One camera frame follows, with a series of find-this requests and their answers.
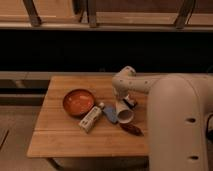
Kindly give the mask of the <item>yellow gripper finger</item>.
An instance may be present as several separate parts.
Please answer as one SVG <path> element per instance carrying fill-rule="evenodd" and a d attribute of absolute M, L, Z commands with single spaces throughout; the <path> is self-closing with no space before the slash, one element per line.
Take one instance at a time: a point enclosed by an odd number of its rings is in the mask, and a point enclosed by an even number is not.
<path fill-rule="evenodd" d="M 125 97 L 123 101 L 130 109 L 133 109 L 137 105 L 137 102 L 135 100 L 132 100 L 128 97 Z"/>

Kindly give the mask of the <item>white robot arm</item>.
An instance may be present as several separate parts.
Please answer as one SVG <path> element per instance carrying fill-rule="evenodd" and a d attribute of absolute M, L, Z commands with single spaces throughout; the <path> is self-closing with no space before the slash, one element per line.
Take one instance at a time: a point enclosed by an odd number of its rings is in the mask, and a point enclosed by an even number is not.
<path fill-rule="evenodd" d="M 124 67 L 112 78 L 117 101 L 146 93 L 150 171 L 209 171 L 206 122 L 213 114 L 213 76 L 138 76 Z"/>

